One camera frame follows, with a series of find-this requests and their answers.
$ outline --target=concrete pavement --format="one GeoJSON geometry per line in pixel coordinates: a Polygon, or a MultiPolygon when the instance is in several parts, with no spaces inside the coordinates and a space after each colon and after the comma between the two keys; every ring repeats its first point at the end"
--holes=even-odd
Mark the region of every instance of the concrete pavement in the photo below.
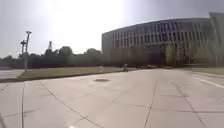
{"type": "Polygon", "coordinates": [[[0,84],[0,128],[223,128],[223,85],[162,69],[0,84]]]}

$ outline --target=street lamp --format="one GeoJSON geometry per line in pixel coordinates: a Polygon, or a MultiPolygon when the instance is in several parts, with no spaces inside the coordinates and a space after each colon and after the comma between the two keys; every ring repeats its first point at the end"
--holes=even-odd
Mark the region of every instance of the street lamp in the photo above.
{"type": "Polygon", "coordinates": [[[27,33],[27,39],[26,39],[26,55],[25,55],[25,62],[24,62],[24,68],[25,68],[25,73],[27,72],[27,62],[28,62],[28,42],[29,42],[29,39],[30,39],[30,34],[32,32],[30,31],[26,31],[27,33]]]}
{"type": "Polygon", "coordinates": [[[22,42],[21,42],[21,45],[22,45],[22,54],[23,54],[23,52],[24,52],[24,45],[26,44],[26,42],[25,42],[25,40],[23,40],[22,42]]]}

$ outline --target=curved building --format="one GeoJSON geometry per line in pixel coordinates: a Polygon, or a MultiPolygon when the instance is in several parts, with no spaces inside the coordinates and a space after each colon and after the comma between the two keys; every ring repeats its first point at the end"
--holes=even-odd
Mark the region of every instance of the curved building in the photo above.
{"type": "Polygon", "coordinates": [[[137,24],[102,34],[102,52],[106,60],[111,60],[115,49],[147,47],[149,56],[157,56],[159,63],[164,59],[168,44],[181,44],[188,47],[189,42],[203,44],[212,39],[212,18],[185,18],[137,24]]]}

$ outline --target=bright sky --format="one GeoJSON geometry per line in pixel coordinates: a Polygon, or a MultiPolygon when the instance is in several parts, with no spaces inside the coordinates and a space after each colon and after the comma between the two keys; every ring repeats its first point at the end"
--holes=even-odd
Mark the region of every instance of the bright sky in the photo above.
{"type": "Polygon", "coordinates": [[[208,17],[224,12],[223,0],[0,0],[0,57],[21,51],[32,31],[29,52],[70,46],[74,53],[101,49],[101,34],[168,18],[208,17]]]}

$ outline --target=person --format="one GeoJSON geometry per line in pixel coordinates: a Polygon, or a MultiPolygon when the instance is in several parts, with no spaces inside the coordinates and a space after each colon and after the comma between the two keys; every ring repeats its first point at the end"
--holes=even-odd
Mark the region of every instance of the person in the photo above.
{"type": "Polygon", "coordinates": [[[128,72],[128,64],[124,64],[124,69],[123,69],[124,72],[128,72]]]}

